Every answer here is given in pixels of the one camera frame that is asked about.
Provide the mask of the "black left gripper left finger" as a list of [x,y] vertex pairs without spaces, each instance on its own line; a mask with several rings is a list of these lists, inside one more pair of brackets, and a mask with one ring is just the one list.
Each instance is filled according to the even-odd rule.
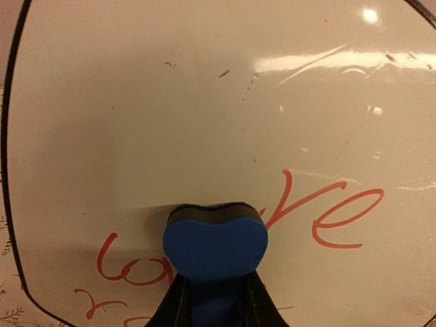
[[177,275],[145,327],[187,326],[187,280]]

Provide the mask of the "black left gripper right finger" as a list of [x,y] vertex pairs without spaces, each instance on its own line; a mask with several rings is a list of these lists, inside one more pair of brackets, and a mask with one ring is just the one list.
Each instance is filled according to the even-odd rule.
[[289,327],[257,272],[253,272],[247,277],[247,326]]

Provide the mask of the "blue whiteboard eraser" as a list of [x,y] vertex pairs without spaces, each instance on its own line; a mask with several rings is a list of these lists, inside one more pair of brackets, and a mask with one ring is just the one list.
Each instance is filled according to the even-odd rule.
[[268,245],[259,212],[244,202],[182,205],[168,217],[163,249],[189,286],[193,326],[242,326],[245,278]]

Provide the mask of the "small black-framed whiteboard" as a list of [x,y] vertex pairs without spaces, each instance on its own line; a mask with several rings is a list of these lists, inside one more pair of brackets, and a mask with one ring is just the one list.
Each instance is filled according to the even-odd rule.
[[143,326],[170,213],[244,202],[289,326],[435,318],[435,14],[421,1],[24,1],[3,92],[27,298]]

